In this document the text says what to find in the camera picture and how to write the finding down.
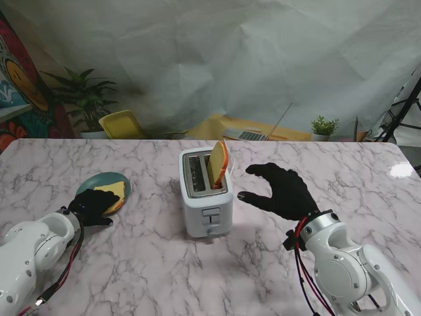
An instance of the colorful mural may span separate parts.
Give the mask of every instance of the colorful mural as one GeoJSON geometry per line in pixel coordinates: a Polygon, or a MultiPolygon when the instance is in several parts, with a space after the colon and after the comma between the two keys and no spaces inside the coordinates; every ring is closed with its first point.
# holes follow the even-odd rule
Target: colorful mural
{"type": "Polygon", "coordinates": [[[33,111],[0,123],[0,153],[17,138],[73,138],[61,104],[42,80],[28,52],[0,12],[0,108],[30,104],[33,111]]]}

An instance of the red cable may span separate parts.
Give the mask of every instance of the red cable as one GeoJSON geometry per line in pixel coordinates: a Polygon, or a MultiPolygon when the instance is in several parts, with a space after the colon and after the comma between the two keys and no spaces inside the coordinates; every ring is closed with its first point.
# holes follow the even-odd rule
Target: red cable
{"type": "Polygon", "coordinates": [[[21,311],[20,312],[20,314],[18,315],[18,316],[23,316],[23,315],[25,315],[25,313],[27,312],[27,311],[29,311],[31,309],[31,306],[28,306],[26,309],[24,309],[23,311],[21,311]]]}
{"type": "MultiPolygon", "coordinates": [[[[299,236],[300,236],[300,232],[301,232],[301,230],[303,229],[303,226],[304,226],[304,224],[306,223],[306,221],[307,221],[307,219],[308,219],[308,217],[305,217],[300,223],[299,223],[299,225],[298,225],[298,229],[297,229],[297,234],[296,234],[296,237],[297,237],[297,249],[298,249],[298,252],[300,251],[300,247],[299,247],[299,243],[298,243],[298,238],[299,238],[299,236]]],[[[314,295],[317,297],[317,299],[319,300],[319,302],[323,305],[323,307],[324,308],[326,308],[326,310],[329,312],[329,314],[330,315],[332,315],[332,316],[335,316],[335,314],[333,313],[333,311],[331,310],[331,308],[330,308],[330,306],[327,306],[324,302],[323,302],[323,300],[322,300],[322,298],[318,295],[318,293],[316,292],[316,290],[314,289],[314,287],[313,287],[313,285],[312,285],[312,283],[310,282],[310,280],[309,280],[309,276],[306,274],[306,272],[305,272],[305,269],[304,269],[304,267],[303,267],[303,263],[300,261],[300,265],[301,265],[301,270],[303,271],[303,274],[304,274],[304,276],[305,276],[305,278],[306,278],[306,280],[307,280],[307,283],[310,285],[310,287],[311,287],[311,290],[313,291],[313,293],[314,293],[314,295]]]]}
{"type": "Polygon", "coordinates": [[[59,284],[59,287],[56,289],[56,291],[57,291],[59,288],[61,288],[61,286],[62,286],[62,285],[64,284],[64,282],[66,281],[66,279],[67,279],[67,277],[68,277],[68,274],[69,274],[69,272],[70,272],[70,269],[72,268],[72,264],[73,264],[73,261],[74,261],[74,256],[75,256],[75,253],[76,253],[77,249],[79,249],[79,248],[80,248],[80,246],[81,246],[81,245],[79,245],[79,247],[75,247],[75,248],[73,249],[72,253],[70,254],[70,264],[69,264],[69,266],[68,266],[68,270],[67,270],[67,272],[66,272],[66,274],[65,274],[64,278],[61,280],[61,282],[60,282],[60,284],[59,284]]]}

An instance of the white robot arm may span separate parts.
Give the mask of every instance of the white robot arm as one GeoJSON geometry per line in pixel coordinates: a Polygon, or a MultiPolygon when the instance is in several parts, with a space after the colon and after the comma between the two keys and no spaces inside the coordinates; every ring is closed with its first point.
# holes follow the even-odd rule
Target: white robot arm
{"type": "Polygon", "coordinates": [[[311,217],[300,231],[302,242],[314,255],[314,277],[342,316],[418,316],[421,302],[393,265],[374,246],[361,246],[347,235],[347,226],[331,211],[311,217]],[[386,305],[359,310],[355,302],[380,287],[386,305]]]}
{"type": "Polygon", "coordinates": [[[37,273],[54,265],[79,231],[79,220],[66,209],[9,230],[0,247],[0,315],[15,316],[28,305],[37,273]]]}

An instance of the white marble countertop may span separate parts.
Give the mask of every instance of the white marble countertop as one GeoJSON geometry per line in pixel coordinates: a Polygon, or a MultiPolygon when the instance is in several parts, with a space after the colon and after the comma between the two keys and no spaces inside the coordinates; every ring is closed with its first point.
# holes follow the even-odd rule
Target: white marble countertop
{"type": "MultiPolygon", "coordinates": [[[[235,199],[229,235],[213,243],[187,238],[178,154],[213,143],[13,142],[0,155],[0,236],[20,221],[68,205],[78,186],[98,172],[121,172],[133,190],[112,217],[114,226],[86,228],[68,280],[34,315],[310,315],[293,254],[282,247],[294,222],[235,199]]],[[[235,193],[269,193],[263,179],[245,174],[251,163],[297,170],[319,208],[335,210],[354,241],[378,246],[420,296],[421,180],[398,147],[228,143],[236,159],[235,193]]],[[[310,267],[311,254],[305,257],[310,267]]],[[[40,282],[58,274],[47,271],[40,282]]]]}

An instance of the laptop keyboard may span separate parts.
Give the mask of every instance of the laptop keyboard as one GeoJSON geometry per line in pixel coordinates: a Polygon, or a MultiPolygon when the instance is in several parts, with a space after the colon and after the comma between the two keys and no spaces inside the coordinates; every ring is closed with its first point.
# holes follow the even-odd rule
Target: laptop keyboard
{"type": "Polygon", "coordinates": [[[265,136],[262,134],[256,134],[252,132],[242,132],[241,135],[239,136],[239,139],[240,140],[263,140],[264,137],[265,136]]]}

